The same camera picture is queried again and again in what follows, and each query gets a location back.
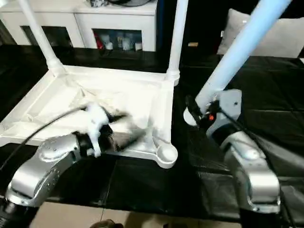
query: cabinet door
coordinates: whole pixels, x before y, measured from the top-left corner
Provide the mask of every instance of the cabinet door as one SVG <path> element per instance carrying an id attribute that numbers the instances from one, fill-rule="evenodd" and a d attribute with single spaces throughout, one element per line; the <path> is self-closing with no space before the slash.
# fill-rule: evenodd
<path id="1" fill-rule="evenodd" d="M 84 48 L 74 14 L 35 13 L 35 15 L 51 45 Z M 0 17 L 17 44 L 37 44 L 22 12 L 4 12 L 0 14 Z"/>
<path id="2" fill-rule="evenodd" d="M 87 48 L 106 46 L 104 39 L 107 42 L 110 39 L 113 49 L 122 48 L 119 43 L 120 39 L 124 38 L 128 40 L 132 50 L 135 50 L 135 43 L 141 43 L 144 51 L 155 51 L 156 25 L 154 16 L 76 14 L 75 17 Z"/>

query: black table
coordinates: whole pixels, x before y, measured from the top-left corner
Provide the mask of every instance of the black table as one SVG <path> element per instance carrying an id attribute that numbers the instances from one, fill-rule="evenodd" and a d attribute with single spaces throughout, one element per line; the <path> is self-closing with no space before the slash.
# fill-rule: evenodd
<path id="1" fill-rule="evenodd" d="M 94 49 L 55 52 L 66 65 L 164 73 L 166 55 Z M 60 178 L 53 202 L 174 216 L 238 221 L 232 176 L 223 153 L 204 132 L 182 117 L 185 95 L 196 95 L 221 56 L 183 56 L 180 83 L 174 90 L 172 144 L 179 152 L 173 168 L 155 162 L 104 155 L 80 161 Z M 0 120 L 46 73 L 37 47 L 0 47 Z M 299 59 L 251 57 L 228 88 L 243 92 L 240 121 L 254 133 L 275 142 L 268 145 L 292 215 L 304 224 L 304 65 Z M 0 148 L 0 164 L 16 147 Z M 26 146 L 0 173 L 0 194 L 14 171 L 35 152 Z"/>

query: glass cabinet door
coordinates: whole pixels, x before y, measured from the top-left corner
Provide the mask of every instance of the glass cabinet door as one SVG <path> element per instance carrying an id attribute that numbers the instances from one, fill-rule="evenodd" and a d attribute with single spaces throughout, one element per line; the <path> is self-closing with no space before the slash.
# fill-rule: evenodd
<path id="1" fill-rule="evenodd" d="M 93 28 L 98 49 L 141 51 L 142 32 L 138 30 Z"/>
<path id="2" fill-rule="evenodd" d="M 38 46 L 38 43 L 34 37 L 34 34 L 29 26 L 21 26 L 22 30 L 26 34 L 28 41 L 31 45 Z M 66 27 L 60 26 L 42 26 L 48 41 L 51 46 L 73 47 L 70 36 L 68 35 Z"/>

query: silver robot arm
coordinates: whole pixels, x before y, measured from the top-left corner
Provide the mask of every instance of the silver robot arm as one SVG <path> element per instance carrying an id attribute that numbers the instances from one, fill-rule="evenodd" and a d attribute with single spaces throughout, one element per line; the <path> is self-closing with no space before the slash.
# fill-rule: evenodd
<path id="1" fill-rule="evenodd" d="M 86 111 L 90 116 L 88 132 L 45 140 L 34 156 L 17 169 L 5 200 L 0 203 L 0 228 L 28 227 L 69 167 L 87 156 L 99 157 L 107 150 L 123 150 L 145 134 L 142 129 L 130 129 L 127 136 L 113 134 L 108 124 L 126 117 L 125 114 L 111 116 L 96 104 L 88 105 Z"/>
<path id="2" fill-rule="evenodd" d="M 236 126 L 241 113 L 241 91 L 216 94 L 201 113 L 196 101 L 186 103 L 196 125 L 224 152 L 224 162 L 234 177 L 241 224 L 248 227 L 280 227 L 280 184 L 256 141 Z"/>

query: white pillow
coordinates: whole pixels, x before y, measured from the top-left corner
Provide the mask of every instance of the white pillow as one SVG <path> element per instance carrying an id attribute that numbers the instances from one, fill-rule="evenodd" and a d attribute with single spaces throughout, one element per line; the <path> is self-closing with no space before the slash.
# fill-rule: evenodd
<path id="1" fill-rule="evenodd" d="M 225 54 L 250 15 L 229 9 L 218 54 Z M 279 19 L 268 31 L 252 56 L 275 56 L 297 58 L 304 47 L 304 18 Z"/>

